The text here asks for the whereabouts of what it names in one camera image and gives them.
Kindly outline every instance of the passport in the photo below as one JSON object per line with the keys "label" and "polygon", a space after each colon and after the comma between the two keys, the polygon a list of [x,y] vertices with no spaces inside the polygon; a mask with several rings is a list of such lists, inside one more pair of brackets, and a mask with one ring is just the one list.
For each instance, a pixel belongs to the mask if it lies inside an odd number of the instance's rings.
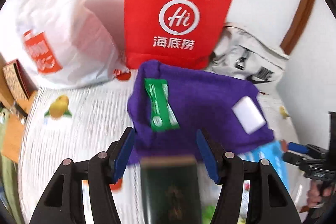
{"label": "passport", "polygon": [[140,166],[145,224],[201,224],[194,156],[148,157]]}

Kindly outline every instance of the green cloth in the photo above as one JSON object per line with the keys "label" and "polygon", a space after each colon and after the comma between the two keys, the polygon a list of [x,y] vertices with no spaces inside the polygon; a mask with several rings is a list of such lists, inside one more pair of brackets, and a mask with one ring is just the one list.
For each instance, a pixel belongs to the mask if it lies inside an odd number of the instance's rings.
{"label": "green cloth", "polygon": [[[9,118],[9,113],[7,110],[2,110],[1,112],[4,112],[5,122],[3,124],[0,123],[0,149],[2,149],[7,121]],[[24,224],[25,222],[22,217],[19,202],[19,192],[17,188],[17,164],[15,164],[12,160],[2,156],[1,153],[0,158],[0,175],[9,205],[8,211],[13,216],[17,224]]]}

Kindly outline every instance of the red paper bag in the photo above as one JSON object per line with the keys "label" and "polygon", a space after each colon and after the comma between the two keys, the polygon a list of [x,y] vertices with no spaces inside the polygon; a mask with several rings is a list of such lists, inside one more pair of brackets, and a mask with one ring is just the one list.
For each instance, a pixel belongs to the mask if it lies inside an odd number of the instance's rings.
{"label": "red paper bag", "polygon": [[126,60],[137,69],[157,59],[168,65],[208,65],[231,0],[125,0]]}

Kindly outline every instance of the orange logo on plastic bag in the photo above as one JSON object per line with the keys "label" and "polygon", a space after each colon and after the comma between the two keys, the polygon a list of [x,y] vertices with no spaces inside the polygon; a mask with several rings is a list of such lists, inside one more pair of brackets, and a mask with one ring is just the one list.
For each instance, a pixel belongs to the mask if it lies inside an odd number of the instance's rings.
{"label": "orange logo on plastic bag", "polygon": [[52,73],[61,70],[63,67],[58,63],[51,50],[44,33],[32,36],[31,30],[24,34],[26,51],[34,60],[37,70],[40,73]]}

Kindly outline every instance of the white sponge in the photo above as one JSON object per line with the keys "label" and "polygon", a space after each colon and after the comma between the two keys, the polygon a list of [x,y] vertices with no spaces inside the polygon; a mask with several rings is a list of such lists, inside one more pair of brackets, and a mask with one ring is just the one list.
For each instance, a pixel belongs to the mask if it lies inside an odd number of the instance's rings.
{"label": "white sponge", "polygon": [[232,110],[247,134],[252,134],[266,123],[256,105],[248,96],[240,99],[232,107]]}

